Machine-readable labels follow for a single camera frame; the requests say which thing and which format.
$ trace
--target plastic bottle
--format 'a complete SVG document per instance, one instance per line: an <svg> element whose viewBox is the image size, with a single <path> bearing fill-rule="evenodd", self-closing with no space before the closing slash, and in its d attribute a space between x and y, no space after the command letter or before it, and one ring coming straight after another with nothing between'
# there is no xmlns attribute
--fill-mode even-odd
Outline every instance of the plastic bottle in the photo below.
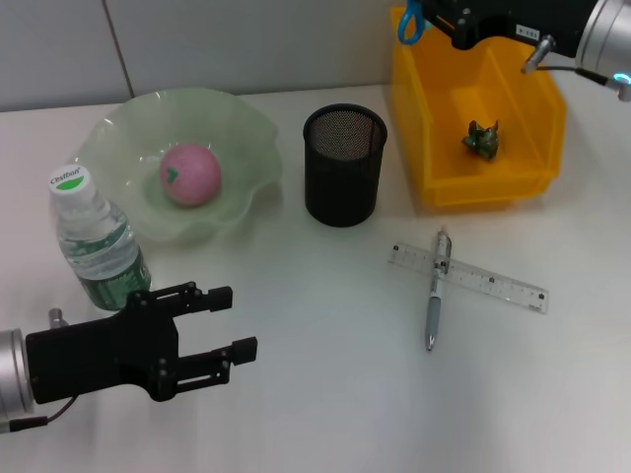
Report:
<svg viewBox="0 0 631 473"><path fill-rule="evenodd" d="M48 187L59 247L92 302L120 310L130 292L148 290L151 275L127 217L101 197L90 172L64 166Z"/></svg>

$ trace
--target ballpoint pen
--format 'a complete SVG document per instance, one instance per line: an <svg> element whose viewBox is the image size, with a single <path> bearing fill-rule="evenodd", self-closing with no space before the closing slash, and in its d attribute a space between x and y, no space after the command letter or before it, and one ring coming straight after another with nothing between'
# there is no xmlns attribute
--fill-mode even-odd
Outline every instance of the ballpoint pen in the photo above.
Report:
<svg viewBox="0 0 631 473"><path fill-rule="evenodd" d="M443 297L443 278L449 271L449 258L452 256L452 240L445 228L438 232L436 238L436 252L434 269L432 271L432 288L430 300L427 304L427 319L425 320L425 348L431 352L438 335L438 323L441 318L441 299Z"/></svg>

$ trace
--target tabletop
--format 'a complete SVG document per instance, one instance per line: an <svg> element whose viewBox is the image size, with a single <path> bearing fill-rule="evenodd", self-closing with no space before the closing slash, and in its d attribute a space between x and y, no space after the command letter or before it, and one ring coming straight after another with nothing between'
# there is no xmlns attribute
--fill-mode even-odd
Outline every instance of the tabletop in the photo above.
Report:
<svg viewBox="0 0 631 473"><path fill-rule="evenodd" d="M379 86L249 96L279 127L280 185L236 227L191 245L141 240L157 287L230 285L235 305L177 320L181 354L256 336L230 384L152 402L119 386L81 396L49 427L0 439L11 473L627 472L631 470L631 108L559 77L569 103L560 177L494 213L435 215L410 187ZM358 103L390 130L375 214L315 221L302 126ZM103 316L67 267L48 216L50 172L115 105L0 114L0 326ZM545 315L449 287L435 350L429 279L387 264L398 240L550 291ZM37 406L51 413L61 405Z"/></svg>

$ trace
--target yellow plastic container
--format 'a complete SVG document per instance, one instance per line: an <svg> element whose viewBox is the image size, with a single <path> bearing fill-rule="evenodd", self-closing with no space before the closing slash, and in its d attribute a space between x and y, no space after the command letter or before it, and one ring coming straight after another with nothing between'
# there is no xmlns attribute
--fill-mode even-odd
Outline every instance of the yellow plastic container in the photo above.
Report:
<svg viewBox="0 0 631 473"><path fill-rule="evenodd" d="M402 15L390 11L395 31ZM531 52L502 37L460 51L436 28L414 46L395 42L394 120L424 204L508 203L540 194L559 174L567 107L547 72L522 74ZM492 163L461 143L472 120L500 122Z"/></svg>

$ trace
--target ruler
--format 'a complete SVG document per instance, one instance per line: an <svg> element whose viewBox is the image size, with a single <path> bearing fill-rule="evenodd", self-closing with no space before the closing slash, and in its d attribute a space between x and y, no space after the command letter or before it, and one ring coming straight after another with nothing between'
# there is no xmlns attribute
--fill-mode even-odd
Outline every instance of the ruler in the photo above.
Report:
<svg viewBox="0 0 631 473"><path fill-rule="evenodd" d="M405 243L397 243L392 247L389 262L422 274L431 275L434 269L434 258L434 253L431 251ZM442 260L449 265L447 274L443 278L444 281L538 313L548 312L549 293L545 289L451 258L442 258Z"/></svg>

